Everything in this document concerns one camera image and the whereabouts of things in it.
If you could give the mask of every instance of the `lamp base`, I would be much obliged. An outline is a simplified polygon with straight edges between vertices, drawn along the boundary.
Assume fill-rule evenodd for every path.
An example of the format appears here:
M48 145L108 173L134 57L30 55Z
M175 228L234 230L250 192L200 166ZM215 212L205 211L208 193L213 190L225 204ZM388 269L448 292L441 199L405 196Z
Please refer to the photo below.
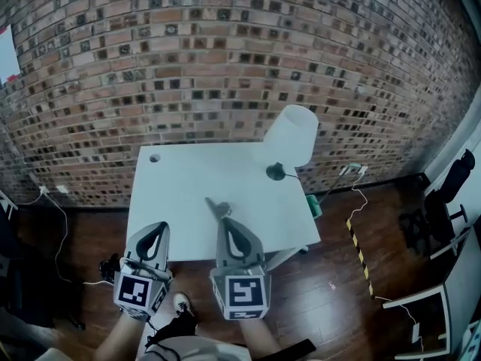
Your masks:
M275 165L270 165L265 170L266 174L270 179L273 181L281 181L286 177L286 172L284 171L284 167L282 164L277 162Z

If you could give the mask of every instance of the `white table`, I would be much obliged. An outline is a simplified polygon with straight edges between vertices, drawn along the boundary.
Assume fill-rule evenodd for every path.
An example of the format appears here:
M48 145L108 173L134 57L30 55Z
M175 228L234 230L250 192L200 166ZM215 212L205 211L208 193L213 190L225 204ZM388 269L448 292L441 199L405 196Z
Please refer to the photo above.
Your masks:
M279 251L268 265L276 267L320 238L299 180L271 180L265 169L273 163L262 142L142 147L127 239L166 221L169 261L214 259L218 223L204 200L210 197L230 204L231 217L261 239L264 252Z
M467 234L455 265L441 285L395 301L386 302L383 307L385 309L393 308L435 295L439 295L443 303L446 334L440 336L439 339L446 340L445 346L439 350L398 354L395 359L421 359L442 356L452 353L460 344L481 297L481 250L473 227Z

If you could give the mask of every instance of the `brick wall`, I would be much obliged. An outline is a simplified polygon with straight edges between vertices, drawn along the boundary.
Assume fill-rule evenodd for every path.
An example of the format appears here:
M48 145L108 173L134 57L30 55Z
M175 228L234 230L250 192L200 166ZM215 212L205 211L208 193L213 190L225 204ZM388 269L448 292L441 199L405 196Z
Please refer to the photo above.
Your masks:
M0 0L22 77L0 92L0 188L127 205L141 145L258 141L287 104L321 123L323 190L422 170L466 113L479 45L458 0Z

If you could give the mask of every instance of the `green object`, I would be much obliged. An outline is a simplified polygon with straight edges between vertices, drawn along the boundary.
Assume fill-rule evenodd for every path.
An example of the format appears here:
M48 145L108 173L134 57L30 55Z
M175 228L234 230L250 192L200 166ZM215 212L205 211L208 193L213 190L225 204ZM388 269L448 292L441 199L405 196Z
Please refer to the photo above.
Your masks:
M316 196L309 195L306 196L307 204L309 205L310 213L313 215L313 218L319 218L322 215L321 206L317 202Z

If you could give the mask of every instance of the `white cable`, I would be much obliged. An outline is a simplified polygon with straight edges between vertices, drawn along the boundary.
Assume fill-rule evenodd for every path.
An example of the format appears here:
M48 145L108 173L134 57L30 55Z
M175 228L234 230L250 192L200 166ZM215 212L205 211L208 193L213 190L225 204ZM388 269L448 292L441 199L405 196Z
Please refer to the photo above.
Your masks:
M50 200L62 213L63 215L65 216L65 234L63 236L63 239L62 239L62 242L60 242L60 247L59 247L59 251L57 251L57 254L55 255L55 259L54 259L54 262L55 262L55 268L57 270L57 275L59 276L59 278L65 282L70 282L72 283L72 281L68 280L67 278L63 278L63 276L60 275L60 272L59 272L59 266L57 265L57 258L60 254L60 252L62 251L62 246L63 246L63 243L65 241L65 239L67 238L68 236L68 221L67 221L67 214L60 208L60 206L58 206L56 204L56 202L51 199L47 194L45 193L41 193L40 196L42 195L45 195L45 197ZM109 285L113 285L111 284L110 282L108 281L99 281L99 282L83 282L84 285L98 285L98 284L109 284Z
M361 206L361 208L356 208L355 210L352 211L351 216L349 217L349 221L351 220L353 214L354 214L356 211L361 211L361 210L364 208L364 206L368 204L368 199L364 196L364 194L362 193L362 191L359 190L359 189L355 189L355 188L354 188L355 185L361 180L361 178L364 177L364 174L365 174L365 173L363 172L363 173L361 174L361 176L354 182L354 184L353 184L352 187L351 187L351 190L352 190L352 191L357 191L359 194L361 194L361 195L362 195L362 198L364 198L364 200L365 200L365 203Z
M384 298L384 297L378 297L378 296L375 296L374 298L377 298L377 299L384 299L385 301L392 301L392 299L389 299L389 298ZM402 308L406 309L407 311L407 314L409 315L409 317L411 317L411 320L413 320L414 322L414 325L417 325L417 322L416 320L414 319L414 317L411 315L411 313L409 312L409 310L407 310L406 306L404 305L399 305L401 306ZM421 340L421 349L422 351L424 352L424 345L422 344L422 337L419 336L419 339Z
M37 200L39 200L41 197L42 197L43 193L40 193L40 195L38 196L38 198L36 198L36 200L34 200L33 202L29 202L29 203L23 203L22 206L27 206L27 205L31 205L32 203L36 203Z

